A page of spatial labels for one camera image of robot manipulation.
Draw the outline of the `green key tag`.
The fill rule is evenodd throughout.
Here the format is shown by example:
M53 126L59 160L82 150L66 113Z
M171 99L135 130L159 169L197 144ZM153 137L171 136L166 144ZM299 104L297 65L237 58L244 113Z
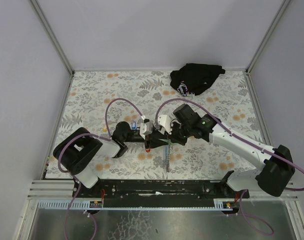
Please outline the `green key tag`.
M167 144L168 144L169 147L171 146L172 142L171 142L170 139L167 139Z

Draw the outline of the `grey keyring with blue handle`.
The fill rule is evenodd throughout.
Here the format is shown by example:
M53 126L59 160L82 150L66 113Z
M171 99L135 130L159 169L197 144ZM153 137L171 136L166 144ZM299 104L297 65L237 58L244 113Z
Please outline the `grey keyring with blue handle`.
M171 150L172 150L172 144L171 146L168 146L168 144L165 146L165 152L164 152L164 167L165 171L168 173L170 172L170 158L171 158Z

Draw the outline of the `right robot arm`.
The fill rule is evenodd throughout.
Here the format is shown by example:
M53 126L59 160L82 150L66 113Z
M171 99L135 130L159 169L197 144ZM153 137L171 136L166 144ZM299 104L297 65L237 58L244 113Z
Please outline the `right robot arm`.
M173 136L184 141L195 137L220 145L255 167L252 170L233 170L226 174L226 183L231 189L236 192L262 190L274 197L283 193L295 172L290 165L292 157L287 147L272 147L237 135L220 120L215 120L209 114L200 116L187 104L179 106L173 114L178 120L172 130Z

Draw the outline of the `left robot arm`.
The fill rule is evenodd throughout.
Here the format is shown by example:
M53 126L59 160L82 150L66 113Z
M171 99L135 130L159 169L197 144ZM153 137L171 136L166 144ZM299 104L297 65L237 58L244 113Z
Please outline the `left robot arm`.
M119 122L111 139L98 137L81 127L54 149L53 156L58 160L58 166L64 167L67 173L90 189L99 181L90 167L94 156L119 158L128 150L125 143L142 143L149 151L167 145L169 137L164 128L156 129L147 120L136 129L125 121Z

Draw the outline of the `floral table mat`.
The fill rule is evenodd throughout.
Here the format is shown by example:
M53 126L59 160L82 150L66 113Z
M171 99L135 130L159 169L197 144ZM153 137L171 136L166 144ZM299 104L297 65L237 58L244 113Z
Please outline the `floral table mat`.
M212 87L185 101L199 115L210 111L235 131L263 142L261 127L242 71L227 71ZM140 115L153 120L156 113L172 114L182 103L170 86L168 71L77 72L68 93L54 145L80 127L108 137L116 124L141 122ZM102 179L218 180L228 171L248 171L253 166L217 144L189 138L182 146L173 144L170 172L165 171L165 147L146 152L142 144L129 143L118 158L96 156L91 169Z

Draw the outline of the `black cloth bag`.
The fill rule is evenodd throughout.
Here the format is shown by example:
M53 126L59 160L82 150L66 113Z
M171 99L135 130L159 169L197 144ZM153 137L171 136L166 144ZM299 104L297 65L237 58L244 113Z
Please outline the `black cloth bag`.
M198 96L208 90L225 69L220 65L187 63L170 73L170 86L182 96Z

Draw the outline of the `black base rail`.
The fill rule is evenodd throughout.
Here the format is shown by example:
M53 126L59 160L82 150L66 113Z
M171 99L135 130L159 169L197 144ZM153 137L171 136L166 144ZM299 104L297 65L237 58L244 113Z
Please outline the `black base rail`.
M129 205L152 203L157 206L189 205L204 200L232 201L241 197L223 180L137 180L100 179L92 188L81 186L77 198L103 199L107 203Z

